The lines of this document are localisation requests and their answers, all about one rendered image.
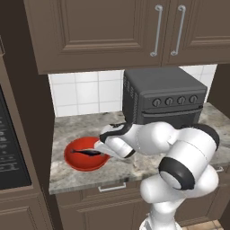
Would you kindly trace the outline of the brown base cupboard door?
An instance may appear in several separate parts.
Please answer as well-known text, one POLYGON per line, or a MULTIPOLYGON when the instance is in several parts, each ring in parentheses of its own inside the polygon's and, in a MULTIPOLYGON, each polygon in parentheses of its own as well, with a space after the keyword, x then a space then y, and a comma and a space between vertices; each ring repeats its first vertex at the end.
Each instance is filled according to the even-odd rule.
POLYGON ((60 206, 64 230, 138 230, 148 213, 141 199, 84 206, 60 206))
POLYGON ((175 220, 181 226, 219 219, 230 201, 230 185, 219 186, 207 196, 186 199, 177 209, 175 220))

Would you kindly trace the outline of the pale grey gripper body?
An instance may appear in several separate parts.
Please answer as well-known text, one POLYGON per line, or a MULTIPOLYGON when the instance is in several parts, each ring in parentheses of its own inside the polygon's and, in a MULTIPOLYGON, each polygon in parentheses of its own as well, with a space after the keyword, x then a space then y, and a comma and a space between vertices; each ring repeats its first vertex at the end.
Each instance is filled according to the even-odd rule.
POLYGON ((111 155, 111 149, 108 146, 106 146, 101 140, 98 140, 94 144, 94 149, 103 154, 111 155))

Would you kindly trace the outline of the brown drawer front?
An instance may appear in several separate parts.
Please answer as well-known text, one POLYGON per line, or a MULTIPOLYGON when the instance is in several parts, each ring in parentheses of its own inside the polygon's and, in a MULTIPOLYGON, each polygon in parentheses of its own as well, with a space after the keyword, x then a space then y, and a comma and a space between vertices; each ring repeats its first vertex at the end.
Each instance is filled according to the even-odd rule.
POLYGON ((116 199, 129 199, 140 196, 140 181, 128 181, 126 187, 117 190, 99 191, 98 188, 75 190, 56 195, 59 206, 70 206, 116 199))

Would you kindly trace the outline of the narrow brown wall cupboard door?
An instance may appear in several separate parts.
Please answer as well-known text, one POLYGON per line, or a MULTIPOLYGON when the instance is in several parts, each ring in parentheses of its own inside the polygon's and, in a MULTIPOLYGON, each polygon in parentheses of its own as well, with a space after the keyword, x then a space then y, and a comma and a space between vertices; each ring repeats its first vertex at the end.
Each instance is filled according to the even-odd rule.
POLYGON ((163 66, 230 63, 230 0, 170 0, 163 66), (179 54, 171 55, 177 7, 186 6, 179 54))

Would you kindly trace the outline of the dark grey toaster oven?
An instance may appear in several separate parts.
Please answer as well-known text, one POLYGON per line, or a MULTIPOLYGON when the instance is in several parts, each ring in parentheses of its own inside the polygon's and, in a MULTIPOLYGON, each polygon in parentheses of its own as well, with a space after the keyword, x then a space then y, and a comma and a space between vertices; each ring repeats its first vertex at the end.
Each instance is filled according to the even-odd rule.
POLYGON ((122 112, 127 123, 165 121, 180 128, 199 121, 207 89, 179 67, 125 70, 122 112))

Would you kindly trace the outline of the brown tall cupboard housing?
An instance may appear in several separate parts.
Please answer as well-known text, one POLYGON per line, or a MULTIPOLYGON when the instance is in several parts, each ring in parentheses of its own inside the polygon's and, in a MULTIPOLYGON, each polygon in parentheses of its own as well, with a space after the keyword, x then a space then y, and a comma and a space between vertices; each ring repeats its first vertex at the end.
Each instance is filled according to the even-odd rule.
POLYGON ((31 178, 31 186, 0 190, 0 230, 64 230, 49 193, 49 80, 38 74, 23 0, 0 0, 0 86, 31 178))

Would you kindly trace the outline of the wide brown wall cupboard door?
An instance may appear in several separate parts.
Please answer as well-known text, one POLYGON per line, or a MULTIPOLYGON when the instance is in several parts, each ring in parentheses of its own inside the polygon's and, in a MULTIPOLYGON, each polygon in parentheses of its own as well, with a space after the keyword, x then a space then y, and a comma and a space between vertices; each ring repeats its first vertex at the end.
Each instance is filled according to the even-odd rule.
POLYGON ((161 64, 169 0, 23 0, 41 74, 161 64), (158 12, 163 9, 156 57, 158 12))

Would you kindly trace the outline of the red bowl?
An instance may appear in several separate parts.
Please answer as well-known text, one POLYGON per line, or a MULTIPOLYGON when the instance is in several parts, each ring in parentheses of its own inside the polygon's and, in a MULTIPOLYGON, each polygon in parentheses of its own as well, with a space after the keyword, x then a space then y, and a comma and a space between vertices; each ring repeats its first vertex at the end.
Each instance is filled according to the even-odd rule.
POLYGON ((77 171, 90 172, 104 166, 110 159, 108 155, 89 156, 81 153, 75 153, 75 150, 93 148, 93 145, 99 140, 98 137, 80 137, 70 142, 64 151, 66 163, 77 171))

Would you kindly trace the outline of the dark grey fish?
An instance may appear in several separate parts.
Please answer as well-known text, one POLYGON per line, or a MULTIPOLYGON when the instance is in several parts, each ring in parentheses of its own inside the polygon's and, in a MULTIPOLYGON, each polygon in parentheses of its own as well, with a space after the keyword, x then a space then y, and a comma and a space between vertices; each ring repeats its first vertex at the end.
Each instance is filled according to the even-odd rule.
POLYGON ((102 155, 101 152, 97 150, 92 150, 92 149, 84 149, 84 150, 71 149, 70 153, 71 154, 83 154, 83 155, 89 155, 89 156, 102 155))

